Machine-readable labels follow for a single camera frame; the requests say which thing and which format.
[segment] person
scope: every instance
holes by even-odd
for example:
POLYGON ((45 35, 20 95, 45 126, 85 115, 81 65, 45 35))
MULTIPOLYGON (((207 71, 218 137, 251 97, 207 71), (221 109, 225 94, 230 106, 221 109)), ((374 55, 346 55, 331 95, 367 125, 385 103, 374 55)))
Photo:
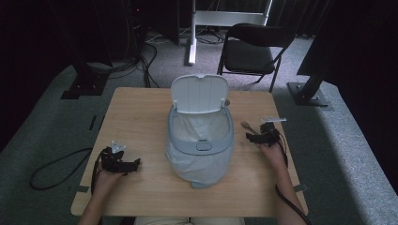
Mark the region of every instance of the person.
POLYGON ((117 180, 123 175, 124 173, 122 172, 107 172, 102 169, 101 163, 99 163, 94 192, 79 219, 79 225, 99 224, 106 199, 117 183, 117 180))
MULTIPOLYGON (((276 185, 280 193, 294 204, 301 212, 303 208, 293 188, 287 166, 284 161, 283 151, 280 144, 273 144, 268 147, 265 144, 256 145, 268 160, 272 170, 275 173, 276 185)), ((90 202, 84 210, 79 221, 80 225, 98 224, 101 217, 103 205, 106 197, 112 191, 113 186, 123 173, 109 173, 101 171, 97 175, 96 188, 91 197, 90 202)), ((277 198, 276 202, 277 220, 279 225, 303 225, 306 222, 281 198, 277 198)), ((134 225, 244 225, 242 217, 137 217, 134 225)))

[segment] gray carpet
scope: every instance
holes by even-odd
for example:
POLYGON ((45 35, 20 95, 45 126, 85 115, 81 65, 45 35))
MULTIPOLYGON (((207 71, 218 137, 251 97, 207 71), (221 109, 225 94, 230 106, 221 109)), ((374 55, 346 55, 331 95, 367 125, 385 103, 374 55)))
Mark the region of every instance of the gray carpet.
MULTIPOLYGON (((149 71, 160 87, 186 74, 217 71, 222 45, 198 43, 196 64, 188 67, 189 46, 154 40, 157 56, 149 71)), ((305 198, 313 224, 396 224, 398 200, 369 145, 342 100, 338 88, 323 83, 320 90, 330 110, 297 106, 287 83, 302 83, 299 65, 312 40, 296 38, 286 51, 273 95, 290 146, 298 177, 310 189, 305 198)), ((149 60, 152 48, 145 46, 149 60)), ((0 224, 76 224, 70 206, 82 178, 85 163, 62 185, 49 190, 29 187, 32 172, 50 160, 75 150, 92 147, 114 90, 119 86, 144 87, 143 72, 111 75, 99 97, 61 100, 75 77, 72 67, 56 76, 23 126, 0 155, 0 224)), ((270 76, 253 84, 257 77, 225 75, 231 90, 267 91, 270 76)), ((35 184, 48 186, 60 181, 79 163, 75 155, 38 174, 35 184)), ((120 217, 105 217, 104 224, 118 224, 120 217)), ((248 225, 275 224, 272 218, 245 218, 248 225)))

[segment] dark background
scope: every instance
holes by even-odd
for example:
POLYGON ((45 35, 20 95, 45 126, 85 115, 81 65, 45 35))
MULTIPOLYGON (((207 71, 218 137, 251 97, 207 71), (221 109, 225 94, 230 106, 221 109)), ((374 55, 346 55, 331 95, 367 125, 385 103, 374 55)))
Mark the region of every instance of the dark background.
MULTIPOLYGON (((36 102, 60 71, 73 64, 75 54, 61 32, 49 1, 61 7, 69 22, 74 44, 86 62, 110 64, 114 60, 139 55, 140 43, 126 52, 128 36, 126 13, 131 28, 147 22, 154 28, 176 30, 176 25, 191 24, 190 1, 154 4, 158 0, 139 1, 2 1, 0 3, 0 85, 1 142, 7 145, 36 102), (172 21, 156 27, 154 11, 170 13, 172 21)), ((207 8, 204 1, 198 8, 207 8)), ((300 2, 308 12, 298 24, 298 35, 316 35, 298 74, 322 76, 338 86, 344 101, 370 144, 378 162, 397 190, 395 129, 398 128, 397 3, 393 0, 278 1, 300 2)), ((264 1, 256 1, 262 6, 264 1)), ((225 9, 234 9, 223 5, 225 9)), ((253 10, 255 6, 240 5, 253 10)), ((278 24, 278 13, 271 22, 278 24)), ((130 30, 137 35, 139 30, 130 30)))

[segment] trash can lid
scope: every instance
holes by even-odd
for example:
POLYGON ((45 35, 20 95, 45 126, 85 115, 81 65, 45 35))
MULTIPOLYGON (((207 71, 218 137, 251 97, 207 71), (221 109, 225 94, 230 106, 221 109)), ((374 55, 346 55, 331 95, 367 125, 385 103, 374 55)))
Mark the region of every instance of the trash can lid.
POLYGON ((228 96, 228 82, 220 75, 181 76, 172 84, 173 106, 179 113, 219 111, 228 96))

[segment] white plastic bag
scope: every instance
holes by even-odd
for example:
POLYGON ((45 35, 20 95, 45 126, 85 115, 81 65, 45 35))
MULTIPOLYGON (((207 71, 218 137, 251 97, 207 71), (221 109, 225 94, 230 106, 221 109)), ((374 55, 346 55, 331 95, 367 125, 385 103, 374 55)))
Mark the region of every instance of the white plastic bag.
MULTIPOLYGON (((220 140, 228 135, 228 117, 223 111, 190 114, 179 113, 173 117, 173 132, 188 142, 220 140)), ((190 181, 194 188, 207 188, 219 182, 227 173, 234 149, 234 142, 226 143, 225 150, 211 155, 186 154, 173 146, 167 137, 166 156, 174 171, 190 181)))

